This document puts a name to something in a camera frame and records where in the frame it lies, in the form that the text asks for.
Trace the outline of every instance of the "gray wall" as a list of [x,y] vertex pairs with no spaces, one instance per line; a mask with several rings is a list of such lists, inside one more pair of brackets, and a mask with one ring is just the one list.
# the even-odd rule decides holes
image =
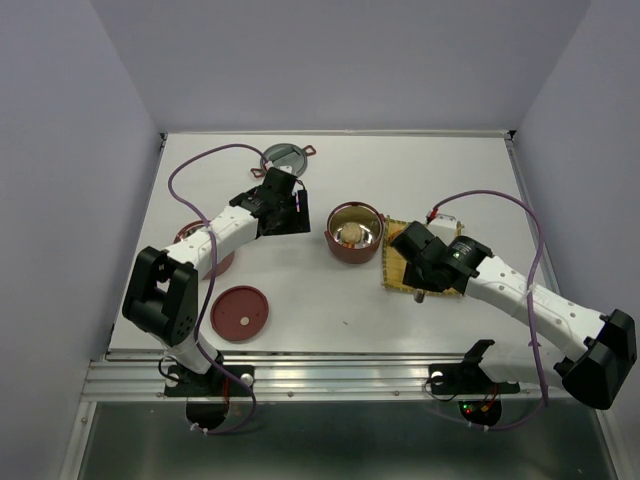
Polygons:
[[92,0],[163,130],[517,128],[587,0]]
[[86,0],[2,2],[0,65],[0,476],[56,478],[158,134]]
[[[563,293],[640,321],[640,3],[597,0],[516,147]],[[640,366],[614,405],[640,461]],[[640,478],[640,464],[636,465]]]

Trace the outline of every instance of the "white table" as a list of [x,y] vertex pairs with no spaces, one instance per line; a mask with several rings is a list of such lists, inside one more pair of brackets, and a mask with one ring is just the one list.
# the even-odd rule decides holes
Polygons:
[[[236,252],[216,282],[214,298],[236,285],[252,285],[269,300],[264,329],[243,343],[213,331],[208,315],[203,335],[223,352],[463,353],[480,338],[528,342],[528,330],[506,314],[470,298],[411,296],[381,286],[380,251],[364,265],[335,259],[323,232],[329,212],[349,200],[363,201],[392,218],[424,219],[438,200],[486,188],[520,197],[502,138],[355,136],[305,134],[172,134],[151,194],[137,251],[169,245],[195,220],[169,195],[167,179],[184,160],[227,143],[261,150],[276,143],[311,144],[302,179],[309,191],[311,233],[261,238]],[[217,214],[236,194],[257,184],[249,169],[257,155],[228,150],[191,165],[176,178],[176,191],[207,215]],[[441,213],[456,216],[465,233],[526,273],[534,242],[525,213],[493,197],[460,199]],[[544,285],[542,275],[537,282]],[[203,301],[206,284],[199,287]],[[159,343],[121,315],[111,352],[158,351]]]

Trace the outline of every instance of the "red pot lid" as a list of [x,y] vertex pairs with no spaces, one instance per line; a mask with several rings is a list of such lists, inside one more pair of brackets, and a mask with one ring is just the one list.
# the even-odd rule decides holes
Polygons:
[[242,285],[223,292],[211,307],[211,326],[225,340],[239,342],[256,335],[269,316],[263,293]]

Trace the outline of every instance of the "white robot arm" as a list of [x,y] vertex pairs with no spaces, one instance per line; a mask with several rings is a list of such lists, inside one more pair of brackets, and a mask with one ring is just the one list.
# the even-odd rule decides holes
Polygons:
[[[445,245],[419,222],[411,223],[391,245],[407,261],[403,283],[442,292],[454,288],[529,325],[523,275],[466,237]],[[537,331],[556,349],[540,348],[548,384],[564,388],[588,406],[608,409],[636,361],[635,325],[615,310],[604,315],[535,285],[531,292]],[[434,394],[484,394],[498,385],[514,393],[513,382],[537,383],[527,345],[480,340],[460,364],[430,365],[438,371]]]
[[[218,259],[260,236],[308,232],[307,192],[296,182],[294,175],[271,168],[262,185],[233,198],[208,226],[162,251],[143,249],[125,294],[125,318],[157,338],[182,367],[205,375],[211,362],[198,349],[193,333],[199,312],[198,281],[213,264],[210,232]],[[219,359],[203,336],[198,341],[210,358]]]

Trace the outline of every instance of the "purple wire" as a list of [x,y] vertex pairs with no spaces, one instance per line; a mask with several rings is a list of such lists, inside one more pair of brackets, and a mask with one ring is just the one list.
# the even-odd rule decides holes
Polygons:
[[[246,148],[248,150],[251,150],[253,152],[256,152],[258,155],[260,155],[260,159],[263,162],[266,162],[266,158],[264,156],[264,154],[258,150],[255,147],[252,147],[251,145],[246,145],[244,143],[231,143],[229,145],[222,145],[221,147],[216,147],[216,148],[212,148],[211,150],[207,150],[206,152],[202,152],[198,155],[196,155],[195,157],[190,158],[189,160],[185,161],[184,163],[182,163],[181,165],[179,165],[169,176],[169,181],[168,181],[168,187],[169,187],[169,193],[171,193],[171,196],[173,198],[175,198],[178,202],[182,203],[183,205],[186,205],[187,207],[189,207],[191,209],[191,211],[193,211],[198,218],[200,219],[200,221],[202,222],[202,224],[205,227],[209,226],[209,220],[207,220],[207,217],[204,215],[204,213],[202,213],[202,211],[200,211],[200,209],[198,209],[198,207],[196,207],[193,203],[191,203],[189,200],[187,200],[186,198],[181,197],[180,195],[178,195],[176,193],[176,191],[173,188],[173,180],[175,178],[175,176],[180,173],[185,167],[191,165],[193,162],[200,160],[203,157],[206,157],[207,155],[211,155],[212,153],[217,153],[220,152],[222,150],[227,150],[229,148]],[[253,414],[256,411],[256,404],[257,404],[257,400],[256,400],[256,396],[253,393],[253,390],[248,387],[242,380],[240,380],[238,377],[236,377],[235,375],[233,375],[232,373],[230,373],[227,369],[225,369],[222,365],[219,365],[218,363],[216,363],[214,358],[211,358],[211,355],[209,355],[207,353],[207,351],[204,349],[204,347],[202,347],[202,345],[200,345],[200,325],[202,324],[202,320],[204,319],[204,315],[207,311],[207,306],[209,305],[209,302],[211,301],[211,295],[213,293],[213,286],[215,285],[215,279],[216,279],[216,270],[218,268],[218,248],[217,248],[217,244],[216,244],[216,237],[213,234],[213,232],[211,230],[209,230],[207,228],[207,232],[209,233],[209,237],[211,238],[211,278],[209,280],[209,286],[207,287],[207,293],[205,294],[204,297],[204,303],[202,305],[202,309],[200,310],[200,314],[198,315],[198,320],[196,321],[196,325],[193,329],[193,339],[196,343],[196,347],[198,348],[198,350],[200,351],[200,353],[204,356],[204,358],[206,358],[209,363],[216,369],[218,370],[222,375],[224,375],[225,377],[227,377],[229,380],[237,383],[238,385],[240,385],[242,388],[244,388],[247,393],[249,393],[249,395],[251,395],[251,411],[249,412],[249,414],[247,416],[245,416],[242,421],[236,425],[233,425],[229,428],[224,428],[222,430],[204,430],[203,428],[197,427],[197,430],[206,434],[206,435],[220,435],[223,433],[229,433],[229,432],[233,432],[235,430],[238,430],[239,428],[241,428],[242,426],[244,426],[250,419],[251,417],[253,417]]]
[[[462,198],[462,197],[468,197],[470,195],[493,195],[496,197],[501,197],[504,198],[506,200],[509,200],[510,202],[515,203],[516,205],[519,205],[520,207],[522,207],[528,214],[529,216],[533,219],[534,223],[536,224],[536,228],[538,230],[538,248],[536,249],[536,254],[533,257],[533,261],[531,262],[531,268],[529,269],[529,274],[527,275],[527,318],[529,321],[529,333],[531,335],[531,348],[533,349],[533,359],[535,361],[536,364],[536,370],[538,372],[538,379],[540,380],[540,390],[542,392],[542,398],[540,400],[540,403],[536,406],[536,408],[529,413],[528,415],[526,415],[525,417],[523,417],[522,419],[518,420],[517,422],[508,424],[508,425],[501,425],[501,426],[497,426],[497,427],[490,427],[489,430],[494,430],[494,431],[499,431],[499,430],[511,430],[514,428],[519,427],[520,425],[523,425],[524,423],[528,422],[531,418],[533,418],[539,411],[540,408],[544,405],[546,407],[549,406],[549,386],[547,385],[547,379],[546,376],[544,374],[544,368],[542,366],[542,360],[540,359],[540,349],[538,346],[538,333],[537,333],[537,322],[536,322],[536,318],[534,315],[534,311],[533,311],[533,295],[532,295],[532,291],[531,291],[531,285],[533,285],[533,277],[536,273],[536,270],[538,268],[538,265],[540,263],[540,259],[542,258],[542,252],[544,251],[544,241],[545,241],[545,235],[544,235],[544,231],[542,229],[542,225],[536,215],[536,213],[528,206],[526,205],[524,202],[518,200],[515,197],[512,197],[511,195],[508,195],[506,193],[502,193],[502,192],[498,192],[495,190],[469,190],[467,192],[462,192],[462,193],[458,193],[456,195],[452,195],[450,197],[445,198],[444,200],[441,200],[440,202],[436,203],[435,206],[433,207],[432,212],[437,212],[439,210],[439,208],[446,204],[449,203],[453,200],[457,200],[458,198]],[[447,415],[443,415],[440,412],[435,412],[432,410],[433,413],[439,415],[439,416],[444,416],[446,418],[449,418],[450,420],[455,420],[455,421],[460,421],[462,423],[466,423],[462,420],[458,420],[458,419],[454,419],[452,417],[449,417]]]

